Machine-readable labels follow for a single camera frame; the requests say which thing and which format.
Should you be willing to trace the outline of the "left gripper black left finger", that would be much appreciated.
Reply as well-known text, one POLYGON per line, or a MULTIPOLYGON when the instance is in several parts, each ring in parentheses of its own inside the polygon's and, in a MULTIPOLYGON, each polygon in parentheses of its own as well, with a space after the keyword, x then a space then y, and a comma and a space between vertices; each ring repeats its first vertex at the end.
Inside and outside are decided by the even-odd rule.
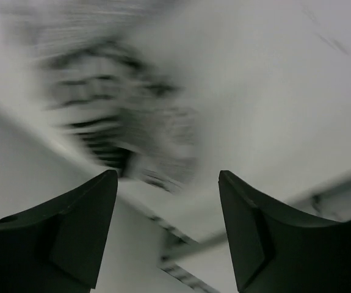
POLYGON ((96 287, 118 175, 81 186, 0 220, 0 293, 90 292, 96 287))

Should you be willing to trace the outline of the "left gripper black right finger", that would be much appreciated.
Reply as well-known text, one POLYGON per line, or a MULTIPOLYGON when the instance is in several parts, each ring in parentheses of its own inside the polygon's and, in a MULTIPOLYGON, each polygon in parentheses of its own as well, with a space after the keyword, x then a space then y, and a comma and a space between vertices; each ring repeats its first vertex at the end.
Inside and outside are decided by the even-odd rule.
POLYGON ((239 292, 351 292, 351 220, 307 214, 219 174, 239 292))

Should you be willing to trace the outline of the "newspaper print trousers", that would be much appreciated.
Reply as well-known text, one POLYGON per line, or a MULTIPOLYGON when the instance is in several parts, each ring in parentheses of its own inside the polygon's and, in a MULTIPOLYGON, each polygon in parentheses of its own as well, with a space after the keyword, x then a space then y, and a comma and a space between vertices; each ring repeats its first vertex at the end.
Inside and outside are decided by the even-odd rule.
POLYGON ((195 178, 194 102, 135 48, 113 39, 35 64, 53 125, 97 164, 172 194, 195 178))

